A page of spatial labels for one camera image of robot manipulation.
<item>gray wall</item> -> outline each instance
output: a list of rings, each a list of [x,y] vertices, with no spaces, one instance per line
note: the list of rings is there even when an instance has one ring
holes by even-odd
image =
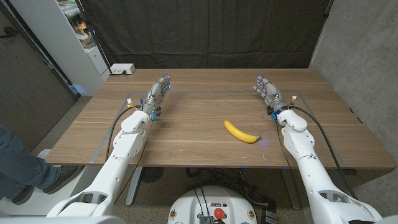
[[[398,1],[336,0],[310,64],[398,161]],[[358,198],[398,214],[398,169],[350,177]]]

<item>table leg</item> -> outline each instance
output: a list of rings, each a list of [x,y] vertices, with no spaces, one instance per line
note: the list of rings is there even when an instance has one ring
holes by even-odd
[[[134,199],[136,198],[136,193],[138,191],[138,186],[141,177],[141,172],[142,172],[142,167],[138,166],[136,168],[136,171],[131,177],[131,182],[130,182],[130,187],[129,187],[129,192],[127,193],[126,197],[126,205],[131,206],[134,203]]]
[[[300,210],[300,201],[299,195],[297,194],[297,189],[294,184],[294,180],[292,177],[292,173],[289,169],[281,169],[280,173],[282,174],[282,178],[285,182],[287,193],[289,194],[290,202],[292,204],[292,208],[294,210]]]

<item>cable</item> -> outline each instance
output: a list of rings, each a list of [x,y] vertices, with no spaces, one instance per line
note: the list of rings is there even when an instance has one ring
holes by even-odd
[[[118,122],[118,120],[120,119],[120,117],[121,117],[125,112],[127,112],[128,110],[133,109],[133,108],[135,108],[135,107],[130,107],[130,108],[125,109],[125,110],[124,110],[122,113],[120,113],[120,114],[118,115],[118,117],[116,117],[116,119],[114,120],[114,122],[113,122],[113,124],[112,124],[112,128],[111,128],[111,133],[109,134],[108,146],[107,146],[107,148],[106,148],[106,157],[105,157],[105,161],[107,161],[108,158],[109,158],[109,148],[111,147],[111,141],[112,141],[113,130],[114,130],[114,127],[116,126],[116,123]]]
[[[276,124],[276,132],[278,133],[279,144],[282,148],[282,152],[284,152],[284,156],[285,156],[287,165],[289,165],[289,169],[292,170],[292,167],[290,166],[289,160],[287,159],[287,156],[286,156],[285,147],[283,146],[282,141],[280,140],[279,127],[278,127],[278,122],[276,120],[275,120],[275,124]]]
[[[207,209],[207,216],[210,216],[209,208],[207,207],[207,202],[206,202],[205,194],[203,193],[202,187],[200,187],[200,190],[201,190],[201,194],[203,195],[203,199],[205,199],[205,204],[206,204],[206,209]]]
[[[193,191],[195,192],[195,195],[197,196],[197,199],[198,199],[198,202],[199,202],[199,205],[200,205],[200,211],[201,211],[201,215],[203,216],[203,209],[201,208],[201,203],[200,203],[200,200],[199,200],[199,197],[198,197],[197,191],[196,191],[195,189],[193,189]]]
[[[329,142],[329,139],[328,139],[328,137],[326,136],[326,134],[325,134],[325,132],[324,132],[324,130],[323,130],[321,124],[317,121],[317,119],[315,119],[315,118],[314,118],[310,113],[308,113],[307,111],[305,111],[305,110],[303,110],[303,109],[301,109],[301,108],[299,108],[299,107],[296,107],[296,106],[290,106],[290,108],[298,109],[299,111],[305,113],[306,115],[308,115],[308,116],[315,122],[315,124],[317,124],[317,126],[319,127],[319,129],[320,129],[321,132],[322,132],[323,137],[325,138],[326,144],[327,144],[328,147],[329,147],[330,154],[331,154],[333,160],[335,161],[335,164],[336,164],[336,166],[337,166],[337,170],[338,170],[338,172],[340,173],[341,178],[342,178],[343,181],[344,181],[344,184],[347,186],[347,188],[348,188],[349,192],[351,193],[351,195],[353,196],[353,198],[355,198],[356,200],[358,200],[358,198],[357,198],[356,194],[354,193],[353,189],[348,185],[348,183],[347,183],[347,181],[346,181],[346,179],[345,179],[343,170],[341,169],[340,164],[339,164],[338,161],[337,161],[335,152],[333,152],[333,149],[332,149],[332,147],[331,147],[331,144],[330,144],[330,142]]]
[[[249,196],[248,189],[252,188],[252,194],[257,194],[257,195],[259,195],[261,197],[261,199],[258,199],[258,200],[262,200],[263,202],[267,202],[269,204],[267,206],[267,208],[272,208],[272,207],[276,206],[276,203],[275,203],[275,201],[273,199],[267,198],[267,197],[263,196],[262,194],[260,194],[257,191],[258,188],[257,188],[256,185],[250,186],[250,185],[248,185],[246,183],[245,180],[244,181],[240,181],[241,180],[241,176],[239,174],[239,171],[237,171],[236,169],[229,168],[228,170],[230,170],[233,174],[236,174],[239,177],[238,181],[236,179],[232,178],[231,176],[225,174],[224,173],[224,169],[217,168],[215,170],[211,170],[211,169],[199,168],[199,171],[200,171],[200,169],[204,169],[205,171],[209,172],[210,175],[212,176],[212,178],[214,178],[214,180],[202,181],[201,177],[199,176],[200,172],[197,172],[198,175],[190,176],[190,177],[192,177],[192,178],[198,177],[199,180],[200,180],[200,183],[195,183],[195,184],[192,184],[192,185],[188,185],[187,186],[188,190],[196,189],[196,188],[199,188],[200,186],[205,186],[205,185],[221,185],[223,187],[226,187],[226,188],[229,188],[229,189],[233,189],[234,191],[240,193],[245,198],[247,198]],[[223,180],[224,177],[226,177],[226,179],[228,179],[229,182],[231,182],[231,184],[228,183],[228,182],[225,182]]]
[[[290,106],[292,106],[292,105],[294,105],[294,103],[293,103],[294,101],[292,101],[291,103],[289,103],[289,105],[287,105],[287,109],[289,109],[290,108]]]
[[[242,180],[244,181],[244,177],[243,177],[243,174],[242,174],[241,169],[238,169],[238,170],[239,170],[239,173],[241,174]],[[246,197],[247,197],[248,200],[249,200],[251,203],[253,203],[253,204],[262,205],[262,206],[266,206],[266,207],[269,205],[268,203],[259,203],[259,202],[253,201],[253,200],[249,197],[248,190],[247,190],[246,186],[244,186],[244,193],[246,193]]]
[[[127,71],[123,70],[122,74],[110,74],[113,77],[125,77],[126,76]]]
[[[142,153],[141,153],[141,156],[140,156],[139,159],[138,159],[138,162],[137,162],[137,164],[136,164],[136,167],[134,168],[134,171],[133,171],[132,174],[130,175],[128,181],[127,181],[126,184],[124,185],[122,191],[120,191],[120,194],[116,197],[116,200],[114,201],[113,204],[116,204],[116,202],[118,201],[120,195],[122,195],[124,189],[126,189],[126,187],[127,187],[127,184],[130,182],[132,176],[133,176],[134,173],[136,172],[136,169],[137,169],[137,167],[138,167],[138,164],[139,164],[139,162],[141,161],[142,155],[144,154],[145,147],[147,146],[147,142],[148,142],[148,139],[149,139],[150,131],[152,130],[152,125],[153,125],[153,123],[154,123],[154,122],[152,122],[152,123],[150,124],[149,133],[148,133],[148,138],[147,138],[147,141],[146,141],[145,144],[144,144],[144,147],[142,148]]]

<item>yellow banana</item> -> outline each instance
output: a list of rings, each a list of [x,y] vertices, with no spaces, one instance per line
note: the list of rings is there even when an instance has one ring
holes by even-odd
[[[231,133],[234,137],[237,139],[241,140],[242,142],[246,143],[255,143],[257,139],[261,138],[261,136],[253,136],[250,134],[246,134],[233,126],[231,122],[225,120],[224,121],[225,128],[228,130],[229,133]]]

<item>white box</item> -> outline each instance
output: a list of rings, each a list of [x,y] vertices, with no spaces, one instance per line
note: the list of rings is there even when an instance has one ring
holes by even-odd
[[[135,69],[133,63],[115,63],[111,66],[112,74],[115,75],[123,74],[123,71],[126,71],[124,74],[132,74]]]

